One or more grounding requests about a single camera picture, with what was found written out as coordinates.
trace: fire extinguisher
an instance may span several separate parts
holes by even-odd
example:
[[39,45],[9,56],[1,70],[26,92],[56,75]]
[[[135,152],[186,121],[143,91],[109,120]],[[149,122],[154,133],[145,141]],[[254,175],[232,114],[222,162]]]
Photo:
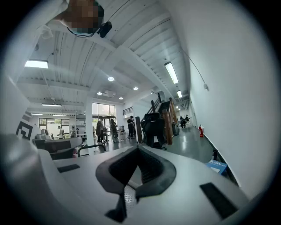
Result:
[[201,124],[199,125],[199,134],[200,134],[200,137],[204,137],[203,136],[203,129],[201,128]]

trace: recessed ceiling light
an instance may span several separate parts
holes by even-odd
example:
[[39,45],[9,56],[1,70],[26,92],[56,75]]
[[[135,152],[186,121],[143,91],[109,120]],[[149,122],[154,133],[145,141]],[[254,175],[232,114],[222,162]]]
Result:
[[178,83],[177,75],[171,62],[164,64],[174,83]]
[[183,97],[183,96],[181,95],[181,91],[177,91],[177,95],[179,96],[179,98]]
[[56,107],[61,107],[61,105],[59,105],[59,104],[43,104],[43,103],[42,103],[42,106],[56,106]]
[[25,67],[36,67],[36,68],[48,68],[48,61],[42,61],[42,60],[28,60],[25,63]]

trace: blue box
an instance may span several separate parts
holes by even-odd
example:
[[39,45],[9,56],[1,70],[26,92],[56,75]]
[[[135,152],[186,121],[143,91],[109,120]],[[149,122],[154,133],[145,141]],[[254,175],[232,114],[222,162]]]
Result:
[[222,175],[227,169],[227,164],[216,160],[210,160],[208,163],[206,163],[206,165],[220,175]]

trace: black seat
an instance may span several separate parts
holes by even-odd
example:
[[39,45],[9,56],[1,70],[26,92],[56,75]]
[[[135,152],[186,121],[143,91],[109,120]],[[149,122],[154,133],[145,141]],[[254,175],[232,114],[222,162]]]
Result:
[[[144,130],[144,142],[152,147],[158,149],[162,148],[162,145],[166,143],[164,127],[165,120],[160,117],[160,113],[145,114],[144,121],[141,122],[141,127]],[[154,136],[157,136],[158,142],[154,143]]]

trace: white column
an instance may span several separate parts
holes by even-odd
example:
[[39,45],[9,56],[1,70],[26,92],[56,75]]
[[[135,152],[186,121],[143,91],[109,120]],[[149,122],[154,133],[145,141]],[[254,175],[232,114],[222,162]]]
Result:
[[[87,134],[87,144],[88,146],[94,145],[94,137],[93,137],[93,117],[92,117],[92,97],[87,96],[86,100],[86,134]],[[88,149],[89,154],[94,154],[94,149]]]

